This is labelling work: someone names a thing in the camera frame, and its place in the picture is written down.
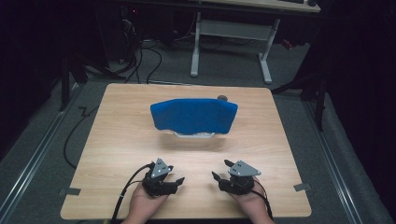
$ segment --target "human arm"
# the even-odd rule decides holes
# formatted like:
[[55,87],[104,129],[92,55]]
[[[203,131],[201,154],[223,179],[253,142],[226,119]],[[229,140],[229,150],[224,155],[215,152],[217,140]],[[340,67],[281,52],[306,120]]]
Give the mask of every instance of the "human arm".
[[[264,189],[260,186],[259,180],[256,176],[253,176],[253,179],[255,180],[253,190],[264,195]],[[252,192],[243,195],[229,194],[239,204],[242,211],[250,218],[253,224],[275,224],[267,213],[264,200],[259,195]]]
[[121,224],[144,224],[152,216],[158,208],[168,199],[169,195],[159,197],[149,196],[142,184],[139,183],[132,194],[129,204],[129,213]]

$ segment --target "tape piece on table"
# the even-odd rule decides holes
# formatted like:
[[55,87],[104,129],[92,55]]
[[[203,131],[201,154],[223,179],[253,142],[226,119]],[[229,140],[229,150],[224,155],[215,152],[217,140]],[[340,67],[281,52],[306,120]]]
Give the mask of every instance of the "tape piece on table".
[[307,190],[310,190],[310,189],[312,189],[312,188],[311,188],[311,185],[310,185],[310,184],[308,184],[308,183],[302,183],[302,184],[299,184],[299,185],[294,185],[294,189],[295,189],[296,191],[300,191],[300,190],[305,190],[305,191],[307,191]]
[[79,195],[80,192],[81,189],[73,189],[73,188],[61,189],[59,190],[59,196]]

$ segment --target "gray carpet floor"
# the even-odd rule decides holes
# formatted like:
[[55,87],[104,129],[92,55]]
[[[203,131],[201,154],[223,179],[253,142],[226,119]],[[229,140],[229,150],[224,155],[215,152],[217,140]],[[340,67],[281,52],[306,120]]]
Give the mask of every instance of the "gray carpet floor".
[[[291,50],[273,45],[268,64],[273,76],[273,84],[263,82],[262,72],[254,51],[261,43],[255,42],[243,46],[223,44],[203,44],[198,77],[190,77],[191,49],[189,41],[178,42],[167,47],[154,42],[145,43],[145,47],[155,49],[162,55],[160,67],[150,77],[156,81],[187,83],[213,86],[249,86],[274,89],[292,81],[309,46],[296,47]],[[141,82],[146,81],[150,71],[158,64],[160,57],[154,51],[143,50],[143,60],[139,68]],[[130,82],[138,80],[134,75]],[[67,188],[75,170],[64,160],[64,144],[75,125],[81,120],[82,109],[91,110],[100,104],[106,85],[117,82],[106,77],[90,76],[89,82],[81,87],[80,94],[64,115],[59,130],[53,136],[49,150],[35,172],[28,188],[13,210],[9,223],[77,223],[78,220],[63,220],[60,211],[64,196],[59,195],[62,188]],[[61,105],[61,85],[52,91],[52,97],[33,115],[29,126],[20,139],[0,163],[1,191],[0,202],[7,199],[23,168],[35,152],[37,145],[51,125]],[[307,196],[312,207],[312,215],[302,218],[276,218],[276,223],[350,223],[345,207],[334,186],[333,179],[325,162],[322,144],[317,130],[300,101],[296,91],[274,96],[279,115],[284,125],[290,147],[296,160],[304,183],[312,189]],[[78,164],[79,156],[89,135],[95,113],[84,119],[76,128],[67,144],[67,156]],[[345,178],[361,217],[357,223],[393,223],[388,211],[378,200],[370,179],[364,173],[359,160],[349,144],[329,97],[326,99],[324,113],[324,132],[327,143],[332,150],[338,168]],[[103,223],[103,220],[90,220],[86,223]]]

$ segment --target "person's left hand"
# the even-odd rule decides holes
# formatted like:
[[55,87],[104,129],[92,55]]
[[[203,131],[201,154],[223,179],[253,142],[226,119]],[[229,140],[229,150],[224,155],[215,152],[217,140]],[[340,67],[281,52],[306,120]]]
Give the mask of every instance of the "person's left hand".
[[169,195],[162,195],[153,198],[149,196],[139,183],[134,190],[129,205],[129,214],[122,222],[122,224],[144,224],[152,216],[158,208],[168,199]]

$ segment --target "blue object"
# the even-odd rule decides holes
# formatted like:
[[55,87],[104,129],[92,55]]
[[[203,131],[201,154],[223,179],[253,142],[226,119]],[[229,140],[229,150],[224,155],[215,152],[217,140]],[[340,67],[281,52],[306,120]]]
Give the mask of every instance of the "blue object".
[[228,133],[238,105],[218,99],[174,99],[151,105],[158,130],[181,134]]

